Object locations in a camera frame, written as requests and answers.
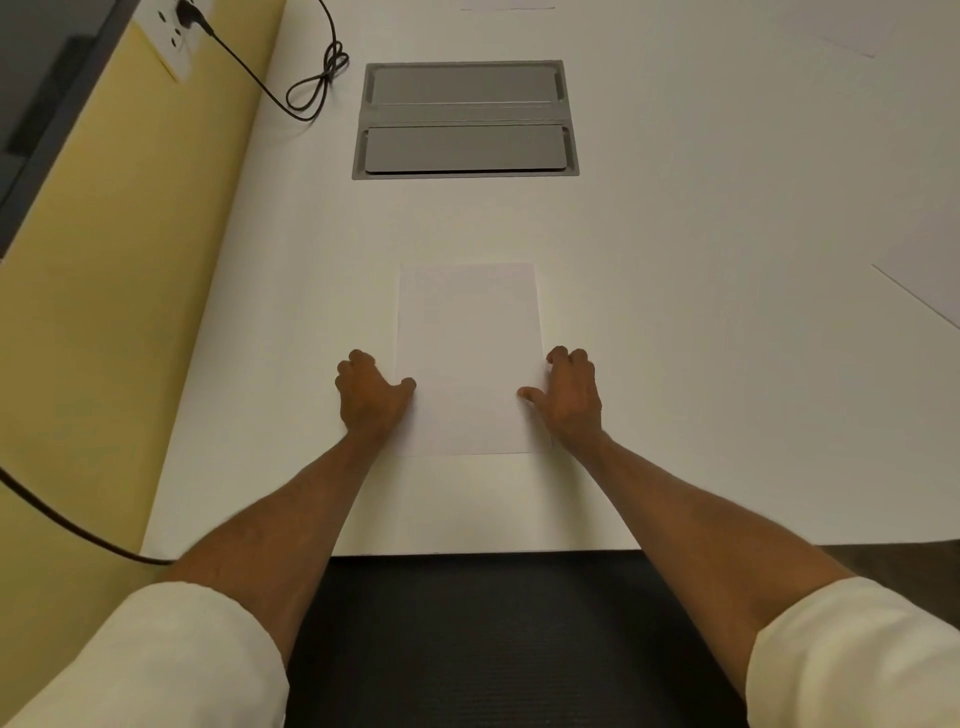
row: white table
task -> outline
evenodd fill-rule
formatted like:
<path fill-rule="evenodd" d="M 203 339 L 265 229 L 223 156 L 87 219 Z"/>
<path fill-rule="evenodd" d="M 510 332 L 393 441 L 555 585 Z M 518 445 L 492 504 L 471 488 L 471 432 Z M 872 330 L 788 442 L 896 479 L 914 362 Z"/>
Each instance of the white table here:
<path fill-rule="evenodd" d="M 337 441 L 337 362 L 393 370 L 402 264 L 482 261 L 537 264 L 544 350 L 590 352 L 630 448 L 820 543 L 960 536 L 960 332 L 871 265 L 960 199 L 960 5 L 869 60 L 764 0 L 329 4 L 352 67 L 312 129 L 260 109 L 145 553 Z M 328 37 L 290 0 L 270 85 Z M 350 179 L 368 62 L 540 59 L 580 177 Z M 337 553 L 634 546 L 555 453 L 385 458 Z"/>

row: hand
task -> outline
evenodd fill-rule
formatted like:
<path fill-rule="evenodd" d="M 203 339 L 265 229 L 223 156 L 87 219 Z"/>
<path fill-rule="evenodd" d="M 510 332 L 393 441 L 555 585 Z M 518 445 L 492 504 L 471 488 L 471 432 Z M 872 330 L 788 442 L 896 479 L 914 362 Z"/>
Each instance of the hand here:
<path fill-rule="evenodd" d="M 557 347 L 546 360 L 553 365 L 546 394 L 523 387 L 517 395 L 532 402 L 550 434 L 576 454 L 603 435 L 595 369 L 582 349 L 567 355 L 566 347 Z"/>
<path fill-rule="evenodd" d="M 417 383 L 410 378 L 396 386 L 387 383 L 368 353 L 350 352 L 337 366 L 340 417 L 347 432 L 386 440 L 403 419 Z"/>

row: black cable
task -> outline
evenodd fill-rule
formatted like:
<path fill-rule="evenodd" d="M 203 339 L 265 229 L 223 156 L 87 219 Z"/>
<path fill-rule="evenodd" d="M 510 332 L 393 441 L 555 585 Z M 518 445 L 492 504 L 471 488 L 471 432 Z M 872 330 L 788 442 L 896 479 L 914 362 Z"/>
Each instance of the black cable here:
<path fill-rule="evenodd" d="M 333 24 L 333 16 L 330 14 L 329 8 L 326 6 L 324 0 L 318 0 L 318 2 L 326 13 L 326 19 L 330 23 L 330 35 L 333 38 L 330 41 L 330 44 L 326 46 L 326 50 L 324 50 L 324 70 L 318 73 L 316 76 L 311 76 L 310 78 L 303 79 L 302 81 L 297 81 L 295 84 L 290 86 L 290 88 L 287 89 L 286 104 L 283 104 L 283 102 L 277 99 L 271 90 L 267 88 L 262 81 L 260 81 L 259 77 L 253 73 L 253 71 L 251 71 L 250 67 L 246 65 L 243 60 L 221 40 L 221 38 L 217 35 L 217 32 L 213 30 L 213 26 L 210 25 L 209 21 L 206 19 L 206 16 L 204 16 L 200 9 L 197 8 L 197 6 L 195 6 L 190 0 L 180 0 L 178 2 L 177 20 L 184 28 L 192 28 L 194 24 L 203 28 L 204 32 L 208 36 L 216 40 L 225 51 L 233 56 L 233 59 L 237 61 L 243 67 L 243 69 L 247 71 L 248 74 L 250 74 L 250 77 L 256 81 L 256 84 L 263 89 L 263 92 L 267 94 L 285 114 L 297 119 L 297 121 L 302 121 L 306 124 L 312 124 L 317 120 L 317 117 L 320 116 L 320 112 L 324 110 L 326 94 L 330 90 L 333 80 L 341 71 L 347 68 L 350 63 L 350 56 L 344 52 L 344 44 L 337 40 L 337 27 Z M 313 93 L 310 95 L 310 99 L 305 104 L 294 103 L 291 99 L 293 94 L 301 87 L 311 84 L 314 85 L 314 89 Z M 300 116 L 300 114 L 297 113 L 303 113 L 304 111 L 310 109 L 310 107 L 317 102 L 318 97 L 320 97 L 320 103 L 313 113 L 307 116 Z"/>
<path fill-rule="evenodd" d="M 133 553 L 132 551 L 127 551 L 125 548 L 120 546 L 115 546 L 109 541 L 104 541 L 99 536 L 95 536 L 85 528 L 80 528 L 78 525 L 70 521 L 64 516 L 61 516 L 57 511 L 51 508 L 49 505 L 44 503 L 33 493 L 28 491 L 26 487 L 17 482 L 16 478 L 7 473 L 3 468 L 0 468 L 0 481 L 3 481 L 3 484 L 10 488 L 15 494 L 26 500 L 30 505 L 34 506 L 36 510 L 46 516 L 48 519 L 56 523 L 58 526 L 61 526 L 72 533 L 74 536 L 80 536 L 84 541 L 89 541 L 95 546 L 100 548 L 105 548 L 111 553 L 115 553 L 117 556 L 123 556 L 125 559 L 130 559 L 139 564 L 150 564 L 152 566 L 166 567 L 173 564 L 172 561 L 167 559 L 154 559 L 150 556 L 141 556 L 138 553 Z"/>
<path fill-rule="evenodd" d="M 227 51 L 233 59 L 237 61 L 247 73 L 250 74 L 250 77 L 256 81 L 256 84 L 263 89 L 263 92 L 266 93 L 271 100 L 280 107 L 284 113 L 298 121 L 302 121 L 306 124 L 311 124 L 317 120 L 317 117 L 320 116 L 320 112 L 324 110 L 324 104 L 326 103 L 326 95 L 330 90 L 333 80 L 337 75 L 343 71 L 350 63 L 350 56 L 344 52 L 344 44 L 337 40 L 337 28 L 333 24 L 333 16 L 330 14 L 329 8 L 326 6 L 324 0 L 318 0 L 320 6 L 324 9 L 326 13 L 326 19 L 330 23 L 330 34 L 332 40 L 330 44 L 326 46 L 324 51 L 324 70 L 318 73 L 316 76 L 311 76 L 309 78 L 303 79 L 302 81 L 297 81 L 295 84 L 290 86 L 287 90 L 286 95 L 286 105 L 284 105 L 279 99 L 277 99 L 270 89 L 267 88 L 262 81 L 257 77 L 250 67 L 246 65 L 243 60 L 237 56 L 232 49 L 220 40 L 220 37 L 217 36 L 216 31 L 213 30 L 213 26 L 210 25 L 209 21 L 206 19 L 204 14 L 200 11 L 197 6 L 195 6 L 190 0 L 180 0 L 177 4 L 177 20 L 180 22 L 180 25 L 184 28 L 191 28 L 194 24 L 199 25 L 204 29 L 207 35 L 216 40 L 225 51 Z M 303 86 L 314 84 L 313 93 L 310 95 L 310 99 L 305 104 L 296 104 L 292 100 L 292 96 Z M 300 113 L 307 111 L 315 103 L 317 103 L 318 97 L 320 98 L 320 103 L 317 105 L 316 110 L 313 113 L 307 116 L 300 116 Z M 123 556 L 125 559 L 130 559 L 139 564 L 150 564 L 153 566 L 169 566 L 173 564 L 173 561 L 168 559 L 154 559 L 150 556 L 141 556 L 140 554 L 133 553 L 132 551 L 127 551 L 125 548 L 120 546 L 115 546 L 109 541 L 104 541 L 104 539 L 96 536 L 85 528 L 81 528 L 76 525 L 65 516 L 62 516 L 49 505 L 40 500 L 37 496 L 31 493 L 27 488 L 21 485 L 16 478 L 7 473 L 3 468 L 0 468 L 0 481 L 3 481 L 3 484 L 10 488 L 16 495 L 23 498 L 27 503 L 32 505 L 37 511 L 42 513 L 48 519 L 56 523 L 58 526 L 65 528 L 70 533 L 75 536 L 79 536 L 84 539 L 84 541 L 90 542 L 95 546 L 104 548 L 110 553 L 115 553 L 117 556 Z"/>

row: shirt sleeve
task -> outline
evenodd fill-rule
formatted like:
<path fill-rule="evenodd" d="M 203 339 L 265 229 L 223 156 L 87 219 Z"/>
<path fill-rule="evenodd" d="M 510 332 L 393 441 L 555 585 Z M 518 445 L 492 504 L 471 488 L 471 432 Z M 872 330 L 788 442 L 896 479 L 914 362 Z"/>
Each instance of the shirt sleeve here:
<path fill-rule="evenodd" d="M 131 595 L 8 728 L 279 728 L 274 641 L 232 599 L 193 584 Z"/>
<path fill-rule="evenodd" d="M 831 584 L 756 638 L 753 728 L 956 728 L 960 632 L 868 579 Z"/>

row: sheet of paper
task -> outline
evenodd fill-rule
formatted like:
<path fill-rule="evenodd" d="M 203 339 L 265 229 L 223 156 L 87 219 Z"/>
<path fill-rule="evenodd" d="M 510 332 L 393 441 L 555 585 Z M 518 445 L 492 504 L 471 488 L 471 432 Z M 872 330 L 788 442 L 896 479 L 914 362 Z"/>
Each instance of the sheet of paper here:
<path fill-rule="evenodd" d="M 556 0 L 460 0 L 462 11 L 551 11 Z"/>
<path fill-rule="evenodd" d="M 398 429 L 400 455 L 536 452 L 549 436 L 522 386 L 542 387 L 532 264 L 405 268 L 400 273 L 396 377 L 417 380 Z"/>
<path fill-rule="evenodd" d="M 911 5 L 912 0 L 799 0 L 787 22 L 872 58 Z"/>
<path fill-rule="evenodd" d="M 960 212 L 935 216 L 876 267 L 960 328 Z"/>

